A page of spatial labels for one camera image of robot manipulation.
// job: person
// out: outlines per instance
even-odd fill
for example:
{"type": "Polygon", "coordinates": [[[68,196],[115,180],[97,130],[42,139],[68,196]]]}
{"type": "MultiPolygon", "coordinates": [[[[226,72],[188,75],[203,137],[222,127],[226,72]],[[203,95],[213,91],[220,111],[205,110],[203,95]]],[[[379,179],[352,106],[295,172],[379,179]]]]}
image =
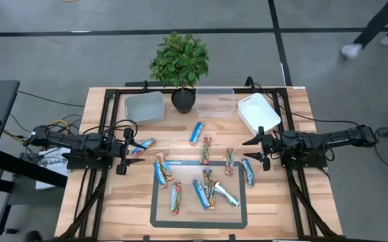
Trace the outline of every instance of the person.
{"type": "MultiPolygon", "coordinates": [[[[388,2],[368,23],[364,31],[353,43],[345,45],[341,49],[342,55],[347,59],[356,58],[361,50],[388,24],[388,2]]],[[[388,34],[381,40],[383,46],[388,46],[388,34]]]]}

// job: gray plastic bin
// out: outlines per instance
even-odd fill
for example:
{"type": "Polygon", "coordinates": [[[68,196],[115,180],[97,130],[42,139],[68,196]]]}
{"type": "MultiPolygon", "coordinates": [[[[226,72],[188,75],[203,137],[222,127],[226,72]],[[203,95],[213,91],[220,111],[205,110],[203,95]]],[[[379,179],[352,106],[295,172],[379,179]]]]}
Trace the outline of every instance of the gray plastic bin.
{"type": "Polygon", "coordinates": [[[137,124],[159,122],[164,119],[165,106],[162,93],[154,91],[125,99],[125,116],[137,124]]]}

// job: white plastic tray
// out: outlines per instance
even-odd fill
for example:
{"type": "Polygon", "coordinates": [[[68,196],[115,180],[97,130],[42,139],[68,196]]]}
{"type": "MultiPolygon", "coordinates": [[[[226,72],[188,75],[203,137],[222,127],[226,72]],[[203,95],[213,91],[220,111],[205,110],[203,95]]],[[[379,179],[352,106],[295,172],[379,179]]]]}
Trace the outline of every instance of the white plastic tray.
{"type": "Polygon", "coordinates": [[[259,126],[263,126],[264,132],[267,132],[282,122],[279,115],[259,93],[241,100],[238,113],[253,135],[258,133],[259,126]]]}

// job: wrapped snack bar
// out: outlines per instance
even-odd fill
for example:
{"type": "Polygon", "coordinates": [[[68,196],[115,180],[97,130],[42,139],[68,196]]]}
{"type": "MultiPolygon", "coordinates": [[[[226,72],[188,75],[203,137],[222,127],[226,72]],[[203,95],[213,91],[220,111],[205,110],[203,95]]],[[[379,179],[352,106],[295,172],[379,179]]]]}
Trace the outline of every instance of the wrapped snack bar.
{"type": "Polygon", "coordinates": [[[214,190],[213,182],[210,176],[212,175],[211,169],[205,169],[202,171],[202,174],[204,176],[204,193],[206,194],[207,200],[210,203],[210,207],[208,209],[214,210],[215,209],[215,198],[214,198],[214,190]]]}
{"type": "Polygon", "coordinates": [[[162,173],[161,164],[159,164],[158,161],[155,161],[153,163],[153,166],[155,168],[155,174],[156,174],[156,177],[158,179],[159,185],[161,186],[161,188],[166,187],[167,186],[167,182],[165,180],[164,174],[162,173]]]}
{"type": "Polygon", "coordinates": [[[180,200],[182,197],[182,183],[175,181],[171,191],[171,214],[178,215],[180,210],[180,200]]]}
{"type": "Polygon", "coordinates": [[[171,181],[173,179],[173,176],[171,175],[171,171],[169,170],[168,163],[165,161],[164,153],[160,152],[158,155],[156,155],[156,159],[161,165],[162,174],[164,175],[165,180],[167,182],[171,181]]]}
{"type": "Polygon", "coordinates": [[[194,179],[192,181],[192,184],[194,184],[194,189],[196,194],[198,195],[198,199],[200,199],[201,206],[204,210],[207,210],[210,208],[210,202],[208,202],[208,199],[206,197],[206,194],[204,193],[204,190],[201,186],[201,181],[199,179],[194,179]]]}
{"type": "Polygon", "coordinates": [[[240,206],[240,202],[235,199],[232,195],[230,195],[223,187],[220,185],[219,182],[215,184],[215,192],[224,195],[227,201],[232,205],[233,208],[238,208],[240,206]]]}
{"type": "Polygon", "coordinates": [[[234,174],[234,152],[235,149],[227,149],[227,166],[225,175],[232,176],[234,174]]]}
{"type": "Polygon", "coordinates": [[[210,146],[212,145],[212,138],[209,136],[204,137],[202,143],[202,154],[200,163],[208,165],[210,163],[210,146]]]}
{"type": "Polygon", "coordinates": [[[252,170],[252,167],[246,158],[243,158],[241,163],[245,167],[247,183],[249,184],[249,187],[252,188],[255,186],[254,171],[252,170]]]}
{"type": "MultiPolygon", "coordinates": [[[[146,140],[145,142],[141,143],[141,146],[146,147],[146,149],[148,149],[150,146],[153,145],[153,143],[155,143],[155,139],[154,138],[150,138],[150,139],[146,140]]],[[[135,157],[138,157],[139,155],[143,154],[144,151],[145,150],[143,148],[136,147],[132,151],[132,155],[135,156],[135,157]]]]}
{"type": "Polygon", "coordinates": [[[196,145],[196,142],[198,141],[198,137],[200,136],[201,130],[204,127],[203,122],[198,122],[195,126],[194,132],[192,132],[192,136],[189,139],[189,143],[191,145],[196,145]]]}

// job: table leg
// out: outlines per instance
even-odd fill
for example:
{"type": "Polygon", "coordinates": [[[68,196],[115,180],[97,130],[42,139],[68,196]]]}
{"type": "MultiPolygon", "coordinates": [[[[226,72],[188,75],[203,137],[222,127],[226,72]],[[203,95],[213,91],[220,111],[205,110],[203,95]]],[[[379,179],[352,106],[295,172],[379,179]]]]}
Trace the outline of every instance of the table leg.
{"type": "Polygon", "coordinates": [[[10,193],[13,187],[14,187],[14,182],[0,179],[0,192],[10,193]]]}
{"type": "Polygon", "coordinates": [[[0,151],[0,169],[65,188],[67,177],[0,151]]]}

